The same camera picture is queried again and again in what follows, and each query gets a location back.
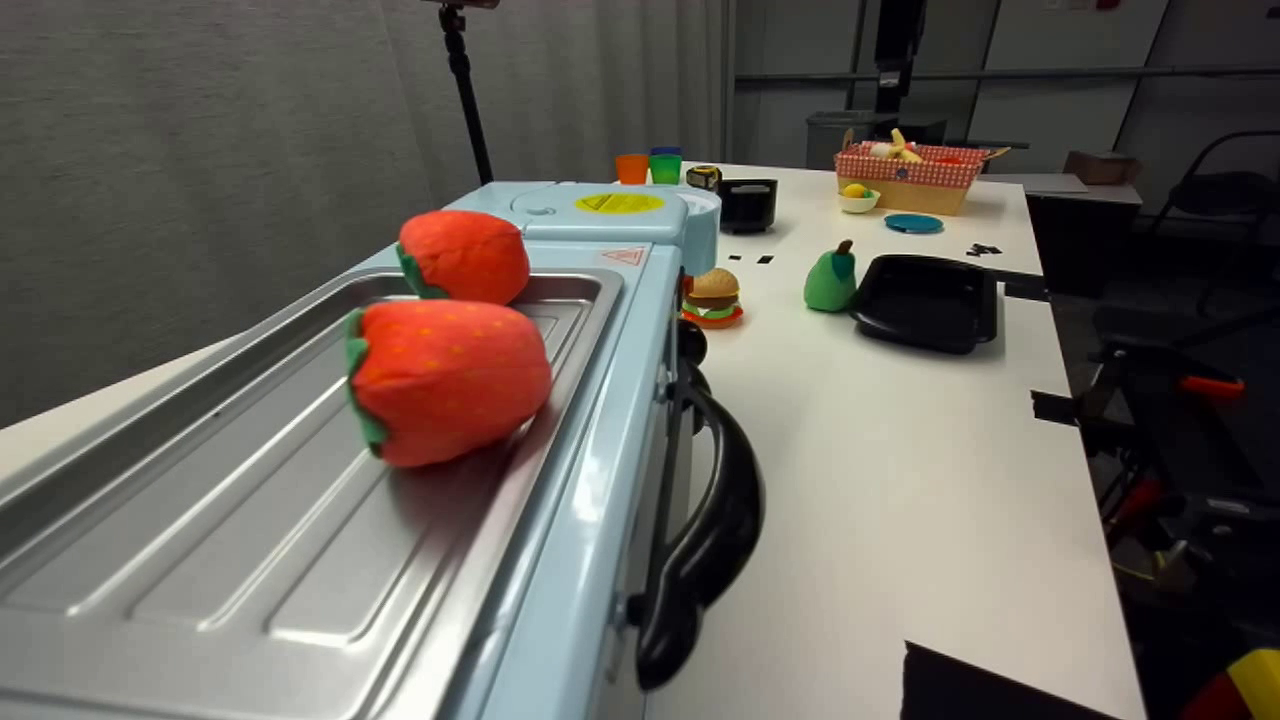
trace basket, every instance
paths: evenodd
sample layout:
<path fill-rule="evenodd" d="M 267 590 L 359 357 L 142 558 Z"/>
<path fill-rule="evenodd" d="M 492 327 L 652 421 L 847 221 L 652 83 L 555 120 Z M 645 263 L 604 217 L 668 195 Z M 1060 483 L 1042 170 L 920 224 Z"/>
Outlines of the basket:
<path fill-rule="evenodd" d="M 837 151 L 837 190 L 845 183 L 869 183 L 880 190 L 880 208 L 912 208 L 937 217 L 960 217 L 976 170 L 984 170 L 984 147 L 914 144 L 920 165 L 897 156 L 870 156 L 870 144 L 847 144 Z"/>

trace yellow object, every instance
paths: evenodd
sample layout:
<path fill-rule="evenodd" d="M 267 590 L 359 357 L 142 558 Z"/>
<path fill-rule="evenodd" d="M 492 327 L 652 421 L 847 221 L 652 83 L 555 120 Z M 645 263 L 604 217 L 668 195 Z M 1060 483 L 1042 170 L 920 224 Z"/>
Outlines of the yellow object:
<path fill-rule="evenodd" d="M 874 205 L 880 205 L 880 190 L 874 190 L 874 186 L 863 186 L 863 190 L 855 190 L 855 195 L 845 195 L 845 190 L 840 190 L 840 210 L 845 210 L 845 217 L 869 217 L 869 210 L 874 210 Z"/>
<path fill-rule="evenodd" d="M 580 195 L 577 208 L 589 217 L 646 217 L 663 208 L 663 200 L 652 190 L 590 190 L 590 195 Z"/>
<path fill-rule="evenodd" d="M 923 165 L 912 147 L 907 137 L 899 127 L 886 133 L 893 137 L 893 156 L 907 161 L 907 165 Z"/>
<path fill-rule="evenodd" d="M 840 195 L 870 195 L 869 183 L 845 183 Z"/>
<path fill-rule="evenodd" d="M 1280 720 L 1280 651 L 1275 648 L 1239 655 L 1227 669 L 1227 676 L 1257 720 Z"/>

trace black stand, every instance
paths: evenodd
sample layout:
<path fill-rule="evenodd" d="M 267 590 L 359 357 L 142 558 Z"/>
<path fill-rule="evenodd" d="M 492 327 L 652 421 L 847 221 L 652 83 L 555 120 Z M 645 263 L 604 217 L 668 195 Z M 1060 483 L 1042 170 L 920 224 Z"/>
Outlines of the black stand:
<path fill-rule="evenodd" d="M 923 36 L 923 0 L 880 3 L 874 27 L 874 115 L 899 115 L 912 90 L 914 53 Z"/>
<path fill-rule="evenodd" d="M 476 170 L 481 183 L 492 181 L 492 161 L 486 161 L 486 144 L 483 144 L 483 124 L 481 124 L 481 105 L 476 105 L 476 87 L 470 87 L 470 61 L 466 61 L 466 43 L 465 43 L 465 12 L 457 3 L 439 7 L 439 27 L 442 27 L 442 47 L 447 47 L 447 69 L 457 78 L 457 97 L 465 100 L 465 120 L 466 120 L 466 138 L 470 138 L 470 156 L 476 156 Z"/>

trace toy pepper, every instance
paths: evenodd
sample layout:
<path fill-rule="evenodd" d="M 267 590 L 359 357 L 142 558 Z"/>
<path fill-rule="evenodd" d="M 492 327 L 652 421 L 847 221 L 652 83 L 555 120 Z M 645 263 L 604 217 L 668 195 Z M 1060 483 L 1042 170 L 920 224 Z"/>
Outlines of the toy pepper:
<path fill-rule="evenodd" d="M 397 251 L 419 297 L 511 302 L 526 284 L 519 228 L 483 210 L 419 210 L 399 224 Z"/>
<path fill-rule="evenodd" d="M 803 275 L 803 302 L 811 312 L 847 312 L 852 302 L 852 238 L 840 238 L 837 251 L 824 251 Z"/>
<path fill-rule="evenodd" d="M 351 402 L 392 467 L 511 437 L 550 390 L 538 327 L 499 302 L 382 298 L 351 323 Z"/>

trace green toy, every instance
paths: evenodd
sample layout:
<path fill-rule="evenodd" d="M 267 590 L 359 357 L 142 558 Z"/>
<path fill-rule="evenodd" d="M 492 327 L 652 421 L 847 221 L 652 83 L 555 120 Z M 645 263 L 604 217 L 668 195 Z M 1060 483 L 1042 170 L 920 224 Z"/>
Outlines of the green toy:
<path fill-rule="evenodd" d="M 803 278 L 803 302 L 811 312 L 847 312 L 852 302 L 852 238 L 845 238 L 837 251 L 819 256 L 811 269 L 809 269 L 809 278 Z"/>

